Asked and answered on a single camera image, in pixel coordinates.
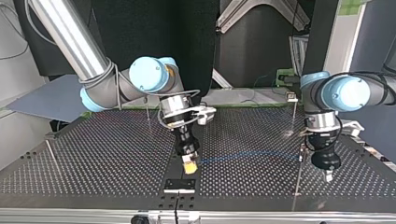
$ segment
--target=silver cylinder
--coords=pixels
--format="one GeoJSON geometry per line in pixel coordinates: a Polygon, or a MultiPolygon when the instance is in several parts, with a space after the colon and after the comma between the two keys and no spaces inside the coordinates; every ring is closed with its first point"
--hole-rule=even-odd
{"type": "Polygon", "coordinates": [[[338,129],[335,112],[321,114],[305,114],[308,131],[321,133],[338,129]]]}
{"type": "Polygon", "coordinates": [[[32,0],[30,4],[81,80],[106,71],[105,55],[70,0],[32,0]]]}
{"type": "Polygon", "coordinates": [[[171,117],[177,111],[189,107],[189,99],[185,95],[175,95],[161,99],[161,109],[165,118],[171,117]]]}

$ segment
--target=metal frame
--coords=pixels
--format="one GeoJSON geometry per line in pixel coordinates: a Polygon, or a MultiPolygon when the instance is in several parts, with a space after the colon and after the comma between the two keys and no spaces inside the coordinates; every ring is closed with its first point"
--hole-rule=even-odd
{"type": "MultiPolygon", "coordinates": [[[[233,0],[224,10],[217,21],[218,31],[225,34],[237,21],[239,21],[252,8],[259,5],[274,7],[290,23],[293,23],[294,9],[297,0],[233,0]]],[[[295,14],[294,27],[301,31],[310,22],[300,6],[295,14]]]]}
{"type": "MultiPolygon", "coordinates": [[[[147,217],[149,223],[175,223],[174,212],[136,210],[77,209],[0,209],[0,223],[130,223],[133,216],[147,217]]],[[[243,213],[243,212],[177,212],[179,223],[394,223],[396,215],[362,213],[243,213]]]]}
{"type": "Polygon", "coordinates": [[[233,86],[216,70],[213,69],[212,78],[226,90],[231,90],[233,86]]]}
{"type": "Polygon", "coordinates": [[[291,64],[295,74],[303,73],[306,48],[308,47],[309,36],[290,36],[291,64]]]}

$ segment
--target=black curtain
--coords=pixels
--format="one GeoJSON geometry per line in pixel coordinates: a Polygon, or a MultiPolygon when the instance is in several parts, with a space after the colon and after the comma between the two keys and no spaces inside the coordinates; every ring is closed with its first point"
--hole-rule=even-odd
{"type": "Polygon", "coordinates": [[[106,55],[120,69],[171,56],[186,90],[209,90],[219,0],[92,0],[106,55]]]}

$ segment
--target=gray panel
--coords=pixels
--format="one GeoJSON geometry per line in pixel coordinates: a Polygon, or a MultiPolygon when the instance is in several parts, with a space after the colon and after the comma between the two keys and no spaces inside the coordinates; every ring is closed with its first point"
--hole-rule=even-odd
{"type": "Polygon", "coordinates": [[[79,97],[81,87],[77,76],[62,76],[22,96],[7,105],[7,108],[47,119],[72,122],[87,111],[79,97]]]}
{"type": "MultiPolygon", "coordinates": [[[[369,2],[361,22],[351,71],[381,71],[391,43],[396,36],[396,1],[369,2]]],[[[344,113],[342,118],[355,119],[364,128],[361,138],[396,162],[394,150],[396,132],[396,107],[367,106],[356,112],[344,113]]]]}

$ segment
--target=metal rod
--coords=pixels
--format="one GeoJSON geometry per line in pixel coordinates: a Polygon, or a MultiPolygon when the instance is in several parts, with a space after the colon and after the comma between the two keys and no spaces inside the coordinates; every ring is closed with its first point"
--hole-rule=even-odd
{"type": "Polygon", "coordinates": [[[106,71],[105,55],[70,0],[33,0],[30,4],[81,80],[106,71]]]}

